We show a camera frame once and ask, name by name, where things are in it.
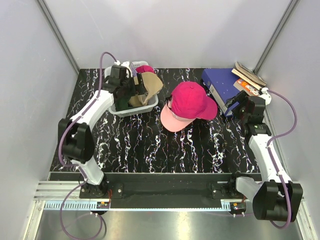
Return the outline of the magenta baseball cap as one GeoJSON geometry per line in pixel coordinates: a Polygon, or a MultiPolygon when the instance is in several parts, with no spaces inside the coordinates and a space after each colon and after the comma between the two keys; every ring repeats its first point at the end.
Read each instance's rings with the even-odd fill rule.
{"type": "Polygon", "coordinates": [[[171,93],[171,111],[184,119],[213,120],[218,114],[216,102],[194,81],[181,82],[171,93]]]}

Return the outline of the beige baseball cap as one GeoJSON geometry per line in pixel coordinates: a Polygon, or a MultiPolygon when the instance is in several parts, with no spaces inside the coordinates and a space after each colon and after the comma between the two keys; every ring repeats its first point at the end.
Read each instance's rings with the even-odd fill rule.
{"type": "Polygon", "coordinates": [[[161,79],[153,72],[143,72],[141,76],[147,93],[144,95],[132,96],[128,102],[132,107],[146,106],[148,101],[164,86],[161,79]]]}

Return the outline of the lavender baseball cap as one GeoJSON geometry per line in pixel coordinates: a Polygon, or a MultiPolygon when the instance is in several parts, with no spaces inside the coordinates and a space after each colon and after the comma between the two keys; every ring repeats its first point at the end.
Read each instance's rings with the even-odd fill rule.
{"type": "Polygon", "coordinates": [[[134,66],[134,64],[132,62],[130,62],[129,64],[129,67],[130,67],[130,70],[131,70],[131,73],[132,73],[132,77],[136,77],[137,76],[137,71],[136,71],[136,68],[134,66]]]}

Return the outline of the dark green cap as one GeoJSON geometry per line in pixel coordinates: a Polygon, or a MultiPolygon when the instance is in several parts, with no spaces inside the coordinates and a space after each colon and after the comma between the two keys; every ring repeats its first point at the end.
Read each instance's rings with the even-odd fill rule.
{"type": "Polygon", "coordinates": [[[120,111],[129,110],[132,107],[131,104],[129,103],[130,99],[131,99],[130,96],[125,96],[115,100],[115,103],[114,103],[115,111],[120,112],[120,111]]]}

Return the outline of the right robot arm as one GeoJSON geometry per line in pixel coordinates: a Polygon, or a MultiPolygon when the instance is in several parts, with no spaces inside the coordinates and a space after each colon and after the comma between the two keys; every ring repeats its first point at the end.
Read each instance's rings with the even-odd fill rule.
{"type": "Polygon", "coordinates": [[[252,177],[236,175],[227,185],[228,195],[239,198],[241,195],[252,203],[252,210],[257,220],[270,221],[273,225],[283,222],[283,228],[296,220],[303,197],[301,184],[294,183],[276,153],[273,141],[287,136],[289,131],[273,136],[264,123],[267,102],[271,100],[272,91],[267,88],[260,96],[249,96],[240,91],[226,101],[226,107],[235,105],[233,115],[240,120],[241,131],[253,152],[262,178],[257,183],[252,177]]]}

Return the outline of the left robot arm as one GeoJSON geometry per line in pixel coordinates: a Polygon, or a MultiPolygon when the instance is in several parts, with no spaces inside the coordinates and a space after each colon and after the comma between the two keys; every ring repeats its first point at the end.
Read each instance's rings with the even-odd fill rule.
{"type": "Polygon", "coordinates": [[[142,74],[132,73],[128,66],[114,64],[106,80],[99,79],[97,91],[83,109],[58,123],[60,163],[79,170],[83,176],[80,186],[97,198],[108,193],[108,183],[94,158],[96,144],[92,128],[115,102],[147,93],[142,74]]]}

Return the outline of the light pink baseball cap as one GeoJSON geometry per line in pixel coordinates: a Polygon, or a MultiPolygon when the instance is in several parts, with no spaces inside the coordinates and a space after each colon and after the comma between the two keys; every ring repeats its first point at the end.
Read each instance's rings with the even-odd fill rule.
{"type": "Polygon", "coordinates": [[[178,132],[191,124],[199,115],[200,110],[190,104],[171,104],[172,111],[165,105],[160,113],[160,121],[168,131],[178,132]]]}

